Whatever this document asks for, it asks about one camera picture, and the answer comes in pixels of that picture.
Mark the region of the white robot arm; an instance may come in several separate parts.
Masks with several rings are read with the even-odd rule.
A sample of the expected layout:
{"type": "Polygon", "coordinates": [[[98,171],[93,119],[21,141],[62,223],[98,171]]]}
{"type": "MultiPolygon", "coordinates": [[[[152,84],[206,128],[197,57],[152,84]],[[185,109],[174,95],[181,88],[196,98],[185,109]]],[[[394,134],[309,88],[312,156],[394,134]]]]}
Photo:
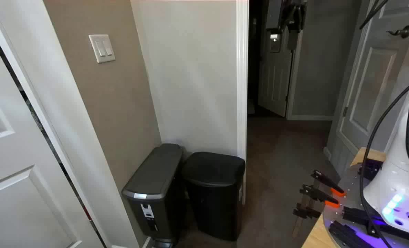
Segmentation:
{"type": "Polygon", "coordinates": [[[396,139],[364,197],[385,222],[409,233],[409,113],[401,117],[396,139]]]}

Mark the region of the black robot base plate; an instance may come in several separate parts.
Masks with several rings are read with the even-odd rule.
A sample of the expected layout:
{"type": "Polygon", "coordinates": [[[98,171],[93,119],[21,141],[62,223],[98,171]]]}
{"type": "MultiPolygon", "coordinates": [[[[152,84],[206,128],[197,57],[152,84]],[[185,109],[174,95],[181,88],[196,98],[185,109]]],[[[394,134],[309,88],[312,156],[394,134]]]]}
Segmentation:
{"type": "Polygon", "coordinates": [[[360,165],[352,165],[329,190],[323,223],[342,248],[409,248],[409,233],[390,226],[379,214],[368,215],[360,198],[360,165]]]}

